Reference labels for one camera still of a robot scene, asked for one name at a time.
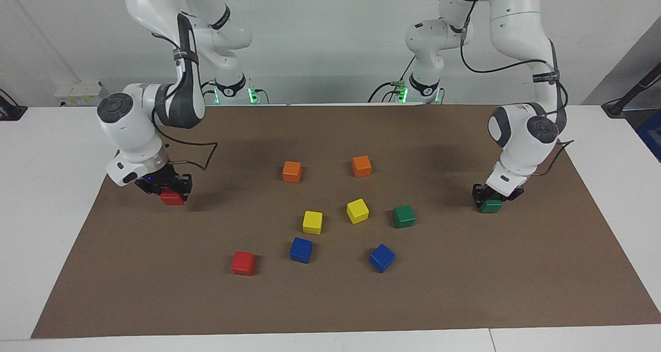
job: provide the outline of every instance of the cube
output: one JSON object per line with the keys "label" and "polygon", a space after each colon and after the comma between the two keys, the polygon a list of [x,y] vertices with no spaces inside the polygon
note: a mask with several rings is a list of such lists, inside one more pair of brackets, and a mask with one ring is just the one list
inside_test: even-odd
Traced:
{"label": "cube", "polygon": [[362,178],[370,175],[370,158],[367,156],[355,157],[354,162],[352,163],[352,169],[354,169],[354,176],[356,176],[356,178]]}
{"label": "cube", "polygon": [[321,223],[324,215],[316,211],[306,211],[303,218],[303,232],[307,234],[321,234]]}
{"label": "cube", "polygon": [[282,169],[282,180],[287,183],[300,183],[302,170],[300,162],[287,161]]}
{"label": "cube", "polygon": [[167,206],[182,206],[184,198],[180,194],[169,188],[161,188],[161,201]]}
{"label": "cube", "polygon": [[235,275],[252,276],[255,274],[255,254],[237,251],[232,259],[231,269]]}
{"label": "cube", "polygon": [[392,212],[392,220],[395,221],[395,227],[408,228],[415,223],[415,214],[410,205],[398,206]]}
{"label": "cube", "polygon": [[380,274],[385,272],[385,270],[390,267],[390,264],[395,260],[395,253],[390,251],[390,249],[380,244],[376,250],[370,255],[370,263],[374,266]]}
{"label": "cube", "polygon": [[501,200],[487,200],[484,201],[482,206],[480,206],[480,213],[494,214],[494,213],[498,213],[498,211],[500,211],[500,208],[502,208]]}
{"label": "cube", "polygon": [[290,258],[301,263],[310,263],[312,256],[312,241],[296,237],[290,249]]}
{"label": "cube", "polygon": [[363,199],[357,199],[356,201],[347,204],[347,215],[349,215],[351,223],[357,225],[360,222],[368,220],[370,217],[370,209],[368,209],[368,206]]}

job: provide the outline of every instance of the white table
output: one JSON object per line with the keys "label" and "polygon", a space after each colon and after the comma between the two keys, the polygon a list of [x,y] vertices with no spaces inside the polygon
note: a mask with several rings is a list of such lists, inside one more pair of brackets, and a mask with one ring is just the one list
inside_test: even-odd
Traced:
{"label": "white table", "polygon": [[[569,107],[562,140],[657,307],[661,164],[624,120]],[[114,155],[94,108],[31,108],[0,122],[0,350],[661,350],[661,325],[28,340]]]}

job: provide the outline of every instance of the green light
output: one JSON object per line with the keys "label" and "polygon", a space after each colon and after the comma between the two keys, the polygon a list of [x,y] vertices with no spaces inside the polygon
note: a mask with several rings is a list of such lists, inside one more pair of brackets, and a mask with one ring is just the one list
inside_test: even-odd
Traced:
{"label": "green light", "polygon": [[248,87],[248,95],[250,96],[250,104],[257,104],[259,103],[259,95],[255,93],[255,90]]}
{"label": "green light", "polygon": [[404,86],[403,91],[400,91],[397,95],[397,101],[399,103],[406,103],[406,97],[408,96],[408,88]]}

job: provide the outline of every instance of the black joint cap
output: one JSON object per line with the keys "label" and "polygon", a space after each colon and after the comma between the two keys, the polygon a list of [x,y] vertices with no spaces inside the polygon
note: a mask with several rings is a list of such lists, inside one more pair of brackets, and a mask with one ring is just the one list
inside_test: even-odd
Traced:
{"label": "black joint cap", "polygon": [[530,135],[545,145],[555,142],[560,134],[555,122],[543,116],[531,117],[527,122],[527,128]]}
{"label": "black joint cap", "polygon": [[106,96],[97,108],[97,115],[106,124],[114,124],[126,116],[133,108],[133,98],[125,93]]}

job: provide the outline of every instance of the green block held by gripper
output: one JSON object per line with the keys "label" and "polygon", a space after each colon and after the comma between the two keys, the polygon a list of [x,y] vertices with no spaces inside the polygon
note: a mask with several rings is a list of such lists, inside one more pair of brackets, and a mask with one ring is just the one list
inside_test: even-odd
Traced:
{"label": "green block held by gripper", "polygon": [[498,213],[501,207],[502,207],[501,200],[488,200],[485,201],[484,204],[482,204],[482,206],[480,206],[480,213],[484,213],[484,214]]}
{"label": "green block held by gripper", "polygon": [[395,227],[397,228],[411,227],[415,223],[413,208],[410,205],[396,207],[395,211],[392,212],[392,219],[395,221]]}

